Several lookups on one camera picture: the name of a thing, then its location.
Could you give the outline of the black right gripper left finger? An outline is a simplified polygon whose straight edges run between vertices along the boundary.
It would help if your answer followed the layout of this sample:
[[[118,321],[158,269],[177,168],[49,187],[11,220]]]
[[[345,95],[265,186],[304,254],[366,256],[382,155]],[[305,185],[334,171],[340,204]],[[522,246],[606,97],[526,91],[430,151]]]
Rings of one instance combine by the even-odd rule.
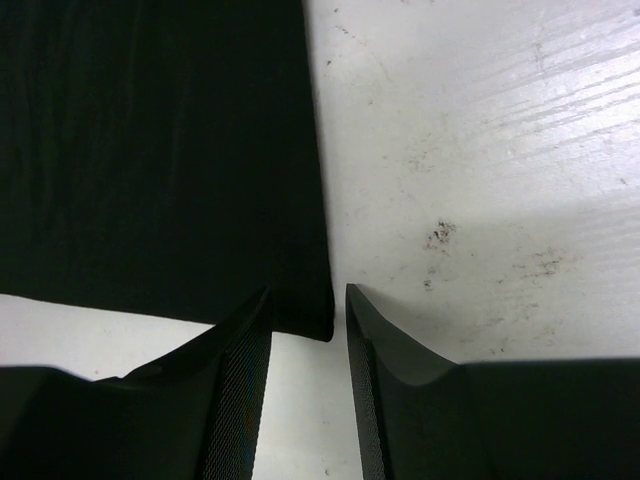
[[[108,401],[98,479],[249,479],[272,345],[262,288],[227,319],[122,378]]]

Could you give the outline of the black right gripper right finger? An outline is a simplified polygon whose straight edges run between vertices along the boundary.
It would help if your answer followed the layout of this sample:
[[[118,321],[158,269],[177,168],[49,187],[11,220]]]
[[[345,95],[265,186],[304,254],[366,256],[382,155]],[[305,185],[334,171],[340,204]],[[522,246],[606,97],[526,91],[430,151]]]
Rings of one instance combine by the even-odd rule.
[[[367,479],[462,479],[465,385],[458,367],[346,288],[357,433]]]

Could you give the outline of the black tank top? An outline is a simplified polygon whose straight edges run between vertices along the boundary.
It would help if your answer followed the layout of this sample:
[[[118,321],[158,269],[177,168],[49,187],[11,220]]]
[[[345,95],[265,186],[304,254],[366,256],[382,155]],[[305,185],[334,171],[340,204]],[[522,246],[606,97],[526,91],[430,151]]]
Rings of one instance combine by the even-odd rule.
[[[5,1],[1,290],[334,332],[299,1]]]

